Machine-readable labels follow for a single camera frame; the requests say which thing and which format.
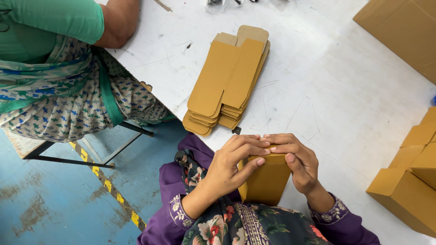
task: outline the stool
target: stool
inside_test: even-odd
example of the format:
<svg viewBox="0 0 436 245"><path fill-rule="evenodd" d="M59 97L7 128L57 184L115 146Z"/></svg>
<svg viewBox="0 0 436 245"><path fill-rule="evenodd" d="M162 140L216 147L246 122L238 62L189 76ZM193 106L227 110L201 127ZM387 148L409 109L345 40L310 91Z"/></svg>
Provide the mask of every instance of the stool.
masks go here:
<svg viewBox="0 0 436 245"><path fill-rule="evenodd" d="M132 124L127 123L127 122L122 122L119 125L121 127L125 127L127 129L136 131L137 133L132 138L130 138L129 141L124 143L116 151L114 151L112 154L107 156L104 160L100 161L99 163L87 163L87 162L83 162L83 161L69 160L69 159L63 159L63 158L57 158L57 157L40 156L45 150L50 148L56 142L51 142L51 141L46 141L46 140L29 139L29 138L25 138L23 136L11 133L8 130L5 130L5 133L6 133L6 136L9 138L9 140L11 141L12 145L14 146L15 151L18 153L20 158L24 159L24 160L42 160L42 161L50 161L50 162L58 162L58 163L71 163L71 164L79 164L79 165L114 169L115 164L109 163L110 160L112 160L114 157L116 157L118 154L120 154L120 152L122 152L133 141L135 141L137 138L139 138L139 136L145 134L149 137L153 137L153 131L147 131L141 127L137 127L137 126L132 125Z"/></svg>

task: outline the woman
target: woman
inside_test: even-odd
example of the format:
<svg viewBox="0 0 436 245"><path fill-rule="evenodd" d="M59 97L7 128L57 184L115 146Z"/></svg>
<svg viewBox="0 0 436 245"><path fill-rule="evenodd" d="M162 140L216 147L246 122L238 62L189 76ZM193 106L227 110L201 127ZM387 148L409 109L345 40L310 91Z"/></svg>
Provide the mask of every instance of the woman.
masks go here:
<svg viewBox="0 0 436 245"><path fill-rule="evenodd" d="M69 142L126 119L173 117L102 48L135 31L140 0L0 0L0 125Z"/></svg>
<svg viewBox="0 0 436 245"><path fill-rule="evenodd" d="M279 146L265 149L270 144ZM293 134L235 135L215 154L189 134L178 148L176 162L160 169L163 207L139 245L380 244L359 216L322 187L315 153ZM271 152L287 153L293 184L306 195L314 224L296 210L240 202L237 188ZM238 171L237 163L249 155L260 157Z"/></svg>

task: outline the table surface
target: table surface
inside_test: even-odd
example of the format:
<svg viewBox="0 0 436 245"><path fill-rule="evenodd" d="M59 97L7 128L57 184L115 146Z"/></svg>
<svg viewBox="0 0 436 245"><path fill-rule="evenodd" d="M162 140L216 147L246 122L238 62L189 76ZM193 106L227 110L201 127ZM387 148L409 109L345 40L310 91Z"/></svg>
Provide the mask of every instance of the table surface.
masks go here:
<svg viewBox="0 0 436 245"><path fill-rule="evenodd" d="M136 33L109 52L183 119L215 35L236 35L243 24L267 30L271 52L241 134L295 134L317 154L321 183L382 244L436 245L365 193L436 94L434 84L352 20L367 0L245 0L215 13L201 0L185 1L143 0ZM231 136L216 126L200 138L217 150ZM307 213L291 179L279 205Z"/></svg>

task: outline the fingernail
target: fingernail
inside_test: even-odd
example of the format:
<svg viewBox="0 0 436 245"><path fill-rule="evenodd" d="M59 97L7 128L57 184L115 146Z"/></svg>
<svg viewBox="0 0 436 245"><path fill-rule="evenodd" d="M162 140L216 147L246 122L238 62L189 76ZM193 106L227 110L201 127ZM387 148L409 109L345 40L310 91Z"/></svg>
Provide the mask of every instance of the fingernail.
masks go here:
<svg viewBox="0 0 436 245"><path fill-rule="evenodd" d="M259 159L259 160L257 160L257 165L262 165L262 164L264 164L265 163L265 158L261 158L261 159Z"/></svg>
<svg viewBox="0 0 436 245"><path fill-rule="evenodd" d="M288 162L293 162L295 160L294 155L292 155L291 153L286 154L285 157L288 160Z"/></svg>

